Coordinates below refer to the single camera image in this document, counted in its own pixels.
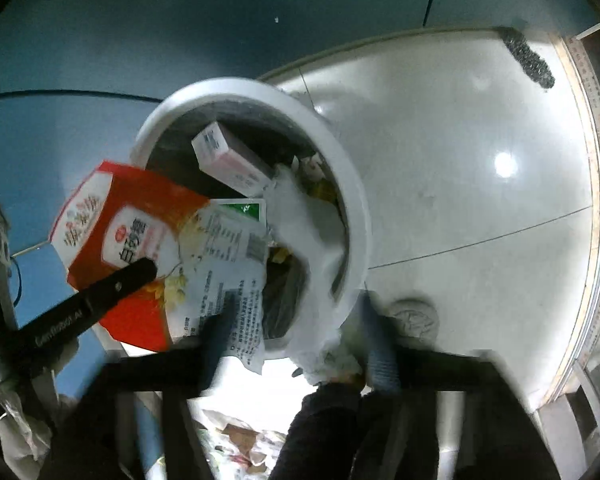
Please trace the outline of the red white sugar bag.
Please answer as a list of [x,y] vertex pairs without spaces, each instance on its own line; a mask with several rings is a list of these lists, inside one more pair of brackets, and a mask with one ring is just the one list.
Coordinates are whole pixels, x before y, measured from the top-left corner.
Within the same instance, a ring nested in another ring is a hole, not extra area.
[[87,288],[141,258],[157,267],[152,282],[100,321],[112,338],[155,352],[170,346],[166,309],[176,297],[166,280],[183,261],[178,238],[186,223],[208,205],[207,197],[152,171],[102,162],[62,206],[50,242],[72,288]]

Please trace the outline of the white round trash bin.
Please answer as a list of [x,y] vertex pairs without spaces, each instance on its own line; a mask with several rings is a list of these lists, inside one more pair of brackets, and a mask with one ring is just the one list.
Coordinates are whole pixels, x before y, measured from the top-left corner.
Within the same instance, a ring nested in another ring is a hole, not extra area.
[[326,120],[293,96],[261,81],[213,78],[181,88],[154,109],[140,127],[130,162],[209,198],[237,198],[236,191],[203,174],[194,162],[190,141],[215,120],[267,160],[321,156],[344,226],[344,260],[332,286],[335,304],[325,311],[326,328],[336,330],[353,308],[372,249],[364,185],[349,156]]

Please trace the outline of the black trouser legs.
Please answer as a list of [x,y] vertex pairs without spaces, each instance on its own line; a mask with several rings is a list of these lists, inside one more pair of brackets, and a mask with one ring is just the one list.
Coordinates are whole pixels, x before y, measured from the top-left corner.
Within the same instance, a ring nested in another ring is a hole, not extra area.
[[362,394],[330,382],[306,396],[270,473],[272,479],[434,479],[437,395]]

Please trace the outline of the white pink carton box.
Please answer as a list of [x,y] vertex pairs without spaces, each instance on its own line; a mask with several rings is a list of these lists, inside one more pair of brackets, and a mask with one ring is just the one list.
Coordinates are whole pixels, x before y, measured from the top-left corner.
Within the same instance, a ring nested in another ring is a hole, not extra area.
[[219,122],[212,122],[190,141],[199,169],[245,197],[263,195],[273,169]]

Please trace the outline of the blue kitchen cabinets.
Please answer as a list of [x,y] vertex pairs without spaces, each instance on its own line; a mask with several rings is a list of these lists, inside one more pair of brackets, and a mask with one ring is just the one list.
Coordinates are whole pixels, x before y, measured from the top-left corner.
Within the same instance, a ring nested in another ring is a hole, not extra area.
[[[151,105],[275,72],[335,128],[366,187],[367,284],[425,296],[443,348],[491,349],[545,399],[581,325],[595,195],[562,37],[585,0],[0,0],[0,195],[12,247],[128,156]],[[533,82],[495,29],[555,78]]]

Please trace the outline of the green white packet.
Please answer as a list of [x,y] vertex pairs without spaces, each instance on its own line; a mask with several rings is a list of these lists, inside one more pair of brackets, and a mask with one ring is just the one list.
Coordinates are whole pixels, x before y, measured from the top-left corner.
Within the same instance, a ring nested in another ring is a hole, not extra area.
[[265,226],[227,206],[196,211],[178,233],[180,263],[164,279],[166,327],[173,340],[197,335],[207,318],[236,301],[225,350],[253,373],[265,360],[262,292],[266,281]]

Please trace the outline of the black scrubber on floor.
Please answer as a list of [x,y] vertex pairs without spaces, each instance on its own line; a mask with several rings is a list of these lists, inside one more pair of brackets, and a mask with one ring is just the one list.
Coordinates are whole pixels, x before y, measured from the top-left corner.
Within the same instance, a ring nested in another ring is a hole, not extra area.
[[497,27],[495,31],[522,71],[533,82],[545,90],[554,87],[555,78],[547,62],[530,48],[522,32],[513,27]]

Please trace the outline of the clear plastic bag of trash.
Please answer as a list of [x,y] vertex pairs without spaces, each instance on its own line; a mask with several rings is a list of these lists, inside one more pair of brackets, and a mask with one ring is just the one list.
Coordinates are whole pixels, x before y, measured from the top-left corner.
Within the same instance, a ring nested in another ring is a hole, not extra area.
[[267,479],[286,441],[280,432],[257,431],[235,417],[198,408],[194,427],[215,479]]

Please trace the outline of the white tissue paper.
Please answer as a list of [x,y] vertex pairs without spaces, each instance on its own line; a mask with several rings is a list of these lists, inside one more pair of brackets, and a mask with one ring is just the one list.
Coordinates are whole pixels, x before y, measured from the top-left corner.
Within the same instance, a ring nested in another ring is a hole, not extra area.
[[346,284],[347,229],[335,205],[309,196],[294,172],[275,169],[264,199],[275,250],[263,292],[266,350],[291,359],[311,385],[356,375],[361,365],[341,342],[358,291]]

